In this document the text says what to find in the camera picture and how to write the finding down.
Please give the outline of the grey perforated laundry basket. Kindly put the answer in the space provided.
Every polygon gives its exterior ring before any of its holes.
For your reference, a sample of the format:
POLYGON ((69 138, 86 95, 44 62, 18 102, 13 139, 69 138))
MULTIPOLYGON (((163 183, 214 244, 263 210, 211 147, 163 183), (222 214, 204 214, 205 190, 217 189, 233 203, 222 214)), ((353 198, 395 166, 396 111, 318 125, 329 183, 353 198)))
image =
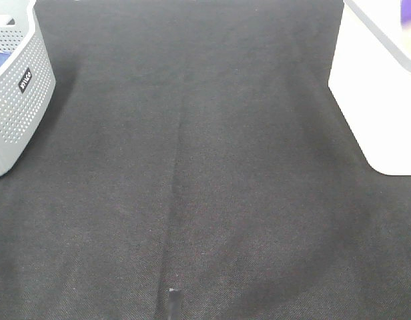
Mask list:
POLYGON ((0 76, 0 177, 17 162, 55 89, 35 1, 0 1, 0 51, 11 65, 0 76))

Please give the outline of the purple towel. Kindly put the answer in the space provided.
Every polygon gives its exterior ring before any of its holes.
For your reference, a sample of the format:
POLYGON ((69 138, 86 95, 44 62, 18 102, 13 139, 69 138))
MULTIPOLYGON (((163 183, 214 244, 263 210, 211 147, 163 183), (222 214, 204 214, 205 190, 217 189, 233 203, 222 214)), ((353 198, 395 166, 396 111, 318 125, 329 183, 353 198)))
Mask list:
POLYGON ((402 27, 411 25, 411 0, 401 0, 400 22, 402 27))

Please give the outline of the white laundry basket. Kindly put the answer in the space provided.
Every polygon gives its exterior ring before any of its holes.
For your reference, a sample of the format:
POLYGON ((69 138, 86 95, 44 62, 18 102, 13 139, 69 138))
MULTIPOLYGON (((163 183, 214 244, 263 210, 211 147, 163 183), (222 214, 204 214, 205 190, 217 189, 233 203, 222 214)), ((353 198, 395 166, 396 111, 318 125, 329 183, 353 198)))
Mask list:
POLYGON ((328 87, 368 164, 411 176, 411 25, 401 1, 345 1, 328 87))

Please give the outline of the black table cloth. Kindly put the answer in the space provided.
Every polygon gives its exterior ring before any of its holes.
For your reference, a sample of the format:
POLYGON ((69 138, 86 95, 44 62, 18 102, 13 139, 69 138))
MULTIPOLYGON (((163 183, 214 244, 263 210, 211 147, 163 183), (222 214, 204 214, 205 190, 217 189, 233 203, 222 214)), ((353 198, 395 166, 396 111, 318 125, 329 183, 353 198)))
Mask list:
POLYGON ((39 1, 0 319, 411 319, 411 177, 327 85, 341 1, 39 1))

